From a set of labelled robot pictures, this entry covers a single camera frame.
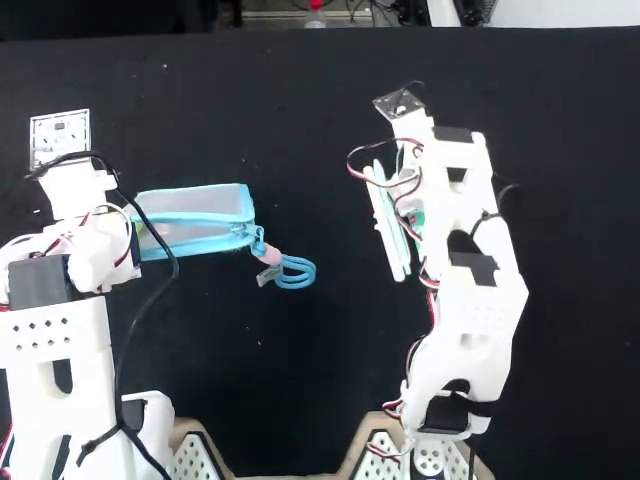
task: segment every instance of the black cable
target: black cable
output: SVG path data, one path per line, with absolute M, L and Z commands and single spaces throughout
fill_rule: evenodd
M 349 12 L 349 23 L 356 23 L 356 13 L 358 12 L 360 5 L 364 3 L 364 0 L 359 0 L 353 10 L 349 8 L 349 1 L 350 0 L 344 0 L 344 6 L 347 9 L 347 12 Z
M 325 8 L 329 5 L 331 5 L 334 2 L 334 0 L 325 0 L 324 4 L 322 5 L 322 8 Z M 296 0 L 291 0 L 291 6 L 293 8 L 296 8 L 298 10 L 302 10 L 303 12 L 308 12 L 309 11 L 309 7 L 304 7 L 302 5 L 300 5 L 299 3 L 296 2 Z
M 467 480 L 473 480 L 473 467 L 476 462 L 476 445 L 475 442 L 469 445 L 469 476 Z
M 393 22 L 386 14 L 386 12 L 391 11 L 391 7 L 388 5 L 383 5 L 382 3 L 378 2 L 378 0 L 370 0 L 370 1 L 371 1 L 371 18 L 375 18 L 375 14 L 373 13 L 373 7 L 376 7 L 378 10 L 380 10 L 380 13 L 384 17 L 384 19 L 387 21 L 389 26 L 393 27 Z
M 149 230 L 153 238 L 156 240 L 156 242 L 158 242 L 160 247 L 162 247 L 165 254 L 167 255 L 167 258 L 169 259 L 169 262 L 171 263 L 171 274 L 143 302 L 142 306 L 138 309 L 138 312 L 133 317 L 133 320 L 131 321 L 131 324 L 129 325 L 129 329 L 127 330 L 127 333 L 125 335 L 122 350 L 120 352 L 120 356 L 118 357 L 118 361 L 116 362 L 115 377 L 114 377 L 113 391 L 114 391 L 116 425 L 111 429 L 109 429 L 104 434 L 102 434 L 100 437 L 94 440 L 90 440 L 89 442 L 84 444 L 82 446 L 80 456 L 78 457 L 78 460 L 76 461 L 76 463 L 78 466 L 80 466 L 80 464 L 83 462 L 84 458 L 87 455 L 95 451 L 95 449 L 101 443 L 107 441 L 109 438 L 114 436 L 119 430 L 122 430 L 122 432 L 127 436 L 127 438 L 129 438 L 131 443 L 133 443 L 133 445 L 138 449 L 138 451 L 140 452 L 140 455 L 142 455 L 142 457 L 162 476 L 162 478 L 165 480 L 171 480 L 171 477 L 169 476 L 167 471 L 164 469 L 164 467 L 162 467 L 162 465 L 160 465 L 160 463 L 158 463 L 158 461 L 155 458 L 153 458 L 153 456 L 151 456 L 151 454 L 149 453 L 147 448 L 144 446 L 142 441 L 135 434 L 135 432 L 131 430 L 131 428 L 129 428 L 129 426 L 127 426 L 126 423 L 124 422 L 123 413 L 122 413 L 122 392 L 120 391 L 120 380 L 121 380 L 122 371 L 124 368 L 124 360 L 126 359 L 126 354 L 128 352 L 129 346 L 131 345 L 131 340 L 135 333 L 136 327 L 144 319 L 145 315 L 147 314 L 149 309 L 153 306 L 153 304 L 160 297 L 162 297 L 162 295 L 164 295 L 164 293 L 168 290 L 171 284 L 178 278 L 178 276 L 180 275 L 180 264 L 178 263 L 178 260 L 175 257 L 175 255 L 173 255 L 173 252 L 171 251 L 167 243 L 160 236 L 160 234 L 155 229 L 155 227 L 153 226 L 153 224 L 151 223 L 147 215 L 144 213 L 140 205 L 138 205 L 138 203 L 130 195 L 128 195 L 126 192 L 122 190 L 122 188 L 120 187 L 120 181 L 119 181 L 119 177 L 116 170 L 99 153 L 95 151 L 84 151 L 84 152 L 73 152 L 73 153 L 67 153 L 65 155 L 61 155 L 60 157 L 38 167 L 33 172 L 27 174 L 25 178 L 37 179 L 42 175 L 44 175 L 47 171 L 49 171 L 49 169 L 57 165 L 60 165 L 64 162 L 68 162 L 71 160 L 78 160 L 82 158 L 90 158 L 92 160 L 94 159 L 97 160 L 98 163 L 100 163 L 100 165 L 108 173 L 113 175 L 114 179 L 116 180 L 115 192 L 120 196 L 120 198 L 122 198 L 122 200 L 129 203 L 135 209 L 135 211 L 140 216 L 142 223 L 145 225 L 145 227 L 147 227 L 147 229 Z
M 369 10 L 371 10 L 371 26 L 375 28 L 376 26 L 376 12 L 373 10 L 373 0 L 369 0 Z
M 520 185 L 517 183 L 512 183 L 498 192 L 498 195 L 496 195 L 496 203 L 498 204 L 499 212 L 502 212 L 502 200 L 504 199 L 505 194 L 517 188 L 520 188 Z

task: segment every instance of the zipper pull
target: zipper pull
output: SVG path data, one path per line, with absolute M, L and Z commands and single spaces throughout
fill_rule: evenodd
M 260 225 L 255 225 L 253 223 L 243 223 L 234 227 L 233 231 L 236 233 L 242 233 L 244 235 L 251 235 L 252 237 L 255 237 L 257 242 L 260 243 L 264 241 L 264 228 L 262 228 Z

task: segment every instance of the white plastic part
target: white plastic part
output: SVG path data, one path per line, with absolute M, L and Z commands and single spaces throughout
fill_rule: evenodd
M 54 253 L 70 254 L 69 277 L 81 292 L 93 292 L 98 287 L 103 293 L 109 292 L 112 285 L 141 276 L 140 268 L 133 264 L 131 251 L 120 265 L 114 265 L 129 248 L 131 240 L 127 232 L 133 226 L 127 227 L 124 211 L 103 213 L 105 208 L 95 209 L 85 226 L 78 226 L 81 218 L 71 218 L 44 229 L 47 238 L 60 235 L 69 238 Z
M 69 359 L 73 390 L 53 377 L 54 360 Z M 50 480 L 63 435 L 84 444 L 115 425 L 113 360 L 104 297 L 11 311 L 0 322 L 0 368 L 7 384 L 16 442 L 12 478 Z M 116 434 L 68 463 L 66 480 L 136 478 L 132 447 Z
M 405 147 L 402 170 L 392 179 L 422 172 L 416 191 L 403 197 L 398 210 L 403 216 L 415 208 L 424 213 L 418 260 L 421 265 L 424 262 L 431 279 L 440 281 L 435 327 L 413 355 L 409 386 L 407 382 L 401 385 L 402 424 L 410 439 L 461 440 L 483 433 L 490 418 L 469 414 L 467 429 L 458 434 L 420 433 L 429 402 L 436 395 L 449 395 L 441 389 L 454 379 L 469 381 L 472 401 L 492 402 L 500 397 L 510 369 L 513 334 L 528 297 L 527 287 L 518 271 L 504 220 L 495 216 L 476 227 L 483 212 L 498 214 L 484 136 L 444 130 L 436 135 L 438 127 L 434 128 L 433 118 L 406 89 L 380 97 L 374 105 L 391 122 L 395 138 L 411 138 L 424 146 L 421 154 L 416 154 L 410 143 L 398 142 L 398 148 Z M 448 169 L 464 169 L 463 180 L 450 181 Z M 387 180 L 384 175 L 376 178 Z M 396 222 L 393 211 L 384 209 L 373 192 L 391 204 L 409 186 L 368 188 L 378 223 L 384 223 L 378 218 L 381 215 L 389 223 Z M 495 285 L 478 284 L 470 268 L 452 265 L 448 239 L 454 230 L 473 233 L 482 254 L 494 259 Z M 384 235 L 383 241 L 393 276 L 398 279 L 402 249 L 397 242 L 385 240 Z
M 173 456 L 173 480 L 224 480 L 209 456 L 202 438 L 189 434 L 184 437 Z
M 89 109 L 31 117 L 31 169 L 70 152 L 91 150 Z
M 459 27 L 460 17 L 453 0 L 427 0 L 432 27 Z
M 32 170 L 65 153 L 91 148 L 88 109 L 32 117 L 30 131 Z M 116 188 L 113 176 L 95 170 L 88 158 L 54 167 L 39 181 L 56 220 L 83 215 L 106 201 L 105 191 Z
M 169 447 L 169 435 L 173 428 L 175 411 L 169 397 L 158 391 L 123 395 L 122 401 L 142 399 L 145 401 L 144 423 L 138 432 L 138 438 L 142 440 L 147 451 L 167 471 L 171 470 L 173 452 Z M 134 450 L 137 478 L 155 480 L 160 475 L 147 462 L 137 449 Z
M 363 173 L 377 181 L 386 181 L 384 170 L 378 160 L 373 161 L 373 167 L 364 167 Z M 371 183 L 367 183 L 367 191 L 373 206 L 373 218 L 376 220 L 374 228 L 380 232 L 382 237 L 393 278 L 396 282 L 401 282 L 411 273 L 411 253 L 407 239 L 395 219 L 393 205 L 386 191 Z
M 409 470 L 408 463 L 403 464 L 405 472 Z M 442 474 L 445 480 L 468 480 L 469 478 L 467 460 L 458 447 L 449 441 L 418 442 L 413 450 L 413 465 L 419 473 L 429 478 L 438 478 L 438 475 Z

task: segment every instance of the bottle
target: bottle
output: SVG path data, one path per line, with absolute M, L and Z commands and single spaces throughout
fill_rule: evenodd
M 324 15 L 324 0 L 311 0 L 309 2 L 309 13 L 304 28 L 326 28 L 327 18 Z

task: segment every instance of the blue pouch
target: blue pouch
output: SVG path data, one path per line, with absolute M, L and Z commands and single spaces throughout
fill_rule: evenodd
M 316 267 L 312 262 L 281 255 L 264 243 L 264 230 L 255 224 L 253 200 L 246 185 L 232 183 L 150 190 L 138 194 L 136 201 L 176 257 L 251 247 L 256 258 L 270 265 L 258 275 L 260 286 L 274 280 L 282 288 L 297 289 L 311 285 L 315 280 Z M 127 210 L 136 224 L 142 260 L 166 258 L 135 210 L 131 207 Z M 271 261 L 274 250 L 280 255 L 277 264 Z M 286 275 L 285 268 L 301 273 Z

